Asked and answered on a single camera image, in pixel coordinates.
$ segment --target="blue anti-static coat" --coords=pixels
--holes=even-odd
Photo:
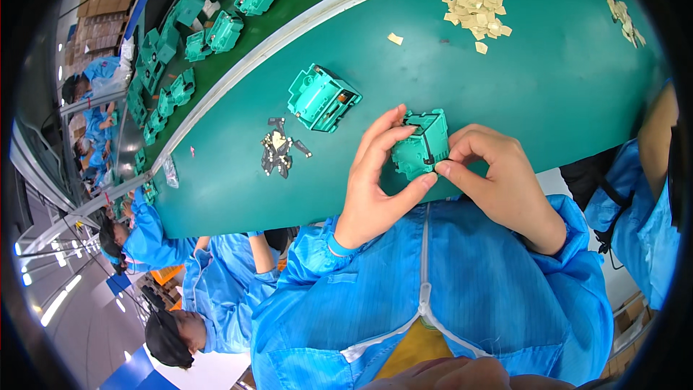
[[[625,143],[604,177],[626,199],[635,191],[633,203],[614,227],[613,253],[628,269],[649,306],[661,309],[676,266],[680,235],[671,226],[669,186],[655,201],[640,164],[637,140]],[[598,188],[585,209],[590,228],[609,229],[620,207]]]
[[[144,202],[142,187],[138,187],[134,192],[132,212],[135,228],[130,231],[130,236],[123,245],[123,253],[141,264],[130,263],[128,269],[148,272],[185,263],[195,249],[197,238],[167,238],[157,210]],[[104,255],[111,262],[118,262],[106,253]]]
[[[613,338],[603,258],[587,250],[577,205],[548,199],[567,228],[555,256],[528,251],[469,201],[418,205],[349,257],[327,247],[333,223],[302,227],[253,316],[258,388],[363,386],[421,315],[455,356],[575,385],[598,378]]]
[[[271,249],[274,260],[279,252]],[[207,340],[203,352],[247,352],[255,309],[276,289],[279,272],[255,272],[248,238],[217,235],[206,250],[197,250],[185,263],[185,310],[204,317]]]

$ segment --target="ceiling light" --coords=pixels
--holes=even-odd
[[[65,286],[65,290],[68,292],[72,291],[72,288],[74,288],[80,280],[82,280],[82,274],[76,275],[74,279]]]
[[[56,314],[57,308],[60,307],[60,304],[62,304],[62,302],[65,300],[65,297],[67,297],[67,291],[62,291],[57,295],[56,299],[53,300],[51,305],[46,309],[44,316],[41,317],[41,325],[45,327],[49,322],[51,322],[51,318],[53,318],[53,315]]]

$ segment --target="worker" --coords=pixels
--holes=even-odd
[[[185,262],[182,309],[155,311],[147,348],[162,364],[189,368],[201,352],[247,352],[251,316],[276,289],[279,252],[262,232],[200,237]]]
[[[67,104],[86,101],[93,98],[91,83],[96,78],[110,79],[121,65],[118,56],[99,57],[94,59],[80,74],[74,74],[65,79],[62,85],[62,99]]]
[[[676,266],[680,234],[671,225],[668,184],[671,127],[679,118],[666,83],[637,138],[623,144],[585,209],[590,228],[626,267],[649,307],[661,309]]]
[[[157,210],[144,201],[142,187],[130,198],[132,204],[125,204],[125,211],[134,213],[136,227],[130,230],[124,223],[104,219],[99,232],[103,255],[120,271],[149,272],[183,264],[197,238],[167,238]]]
[[[255,311],[258,388],[347,389],[383,378],[369,388],[428,389],[463,358],[549,384],[542,377],[598,378],[613,317],[603,259],[587,249],[576,204],[544,196],[519,142],[481,125],[451,135],[448,160],[387,196],[379,181],[389,151],[417,129],[401,126],[405,111],[368,128],[342,214],[301,227],[277,290]],[[466,168],[475,159],[489,164],[485,178]],[[466,195],[417,205],[436,172]],[[433,377],[423,373],[437,364]],[[463,388],[452,384],[436,388]]]

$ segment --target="green workbench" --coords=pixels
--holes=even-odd
[[[296,226],[341,212],[363,131],[401,102],[415,112],[443,108],[450,133],[478,122],[516,137],[537,172],[623,143],[667,76],[636,0],[623,1],[645,48],[622,36],[605,0],[505,0],[501,19],[513,32],[485,40],[487,55],[475,51],[470,31],[443,21],[441,0],[368,0],[336,15],[255,68],[176,147],[180,188],[168,187],[162,171],[155,177],[167,235]],[[291,5],[277,0],[270,11]],[[246,30],[252,36],[254,26]],[[387,40],[390,32],[404,37],[402,46]],[[333,134],[308,131],[286,108],[288,87],[313,62],[363,95]],[[208,78],[195,71],[198,82]],[[267,177],[260,166],[259,141],[272,129],[268,117],[276,116],[286,117],[287,136],[313,152],[306,159],[292,149],[288,179],[276,170]],[[391,163],[385,166],[386,192],[406,183]],[[426,200],[456,194],[442,178]]]

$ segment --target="white floor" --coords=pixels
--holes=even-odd
[[[567,189],[566,182],[561,177],[559,168],[541,172],[536,177],[539,179],[539,185],[541,185],[545,195],[568,195],[572,197]],[[599,249],[599,246],[600,243],[594,237],[594,233],[592,233],[589,249],[596,251]],[[625,267],[614,270],[611,266],[609,255],[602,256],[604,256],[602,272],[606,282],[606,295],[611,303],[611,310],[616,310],[625,300],[638,291],[637,285]],[[616,256],[614,256],[613,262],[617,268],[621,265]]]

